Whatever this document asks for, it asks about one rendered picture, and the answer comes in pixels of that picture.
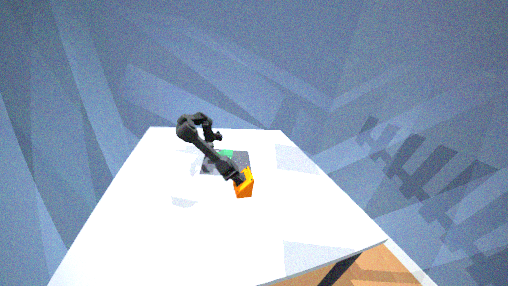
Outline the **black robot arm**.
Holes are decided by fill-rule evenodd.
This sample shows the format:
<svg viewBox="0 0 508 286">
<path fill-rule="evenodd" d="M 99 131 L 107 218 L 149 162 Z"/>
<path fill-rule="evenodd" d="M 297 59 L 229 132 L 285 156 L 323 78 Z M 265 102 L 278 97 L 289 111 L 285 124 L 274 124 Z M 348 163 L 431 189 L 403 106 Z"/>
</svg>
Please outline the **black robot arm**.
<svg viewBox="0 0 508 286">
<path fill-rule="evenodd" d="M 212 131 L 212 119 L 203 112 L 198 112 L 195 115 L 183 114 L 177 120 L 175 128 L 177 137 L 182 139 L 184 142 L 192 143 L 196 146 L 215 164 L 216 170 L 225 182 L 232 180 L 235 182 L 236 187 L 239 187 L 246 181 L 244 172 L 240 173 L 238 166 L 231 159 L 229 159 L 226 155 L 219 155 L 211 146 L 209 146 L 199 135 L 198 129 L 194 124 L 199 126 L 202 124 L 203 132 Z M 212 141 L 222 141 L 222 138 L 223 136 L 220 134 L 220 131 L 216 131 L 215 133 L 212 132 Z"/>
</svg>

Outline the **dark grey mat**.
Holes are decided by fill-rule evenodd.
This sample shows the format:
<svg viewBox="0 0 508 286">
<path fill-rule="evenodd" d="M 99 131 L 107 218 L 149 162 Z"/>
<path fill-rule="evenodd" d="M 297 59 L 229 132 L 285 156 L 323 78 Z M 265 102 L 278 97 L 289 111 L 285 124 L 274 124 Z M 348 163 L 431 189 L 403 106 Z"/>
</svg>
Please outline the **dark grey mat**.
<svg viewBox="0 0 508 286">
<path fill-rule="evenodd" d="M 248 151 L 233 150 L 232 161 L 238 166 L 239 172 L 242 172 L 247 166 L 251 171 Z M 216 170 L 215 164 L 209 158 L 207 158 L 206 155 L 204 157 L 199 174 L 206 176 L 221 176 Z"/>
</svg>

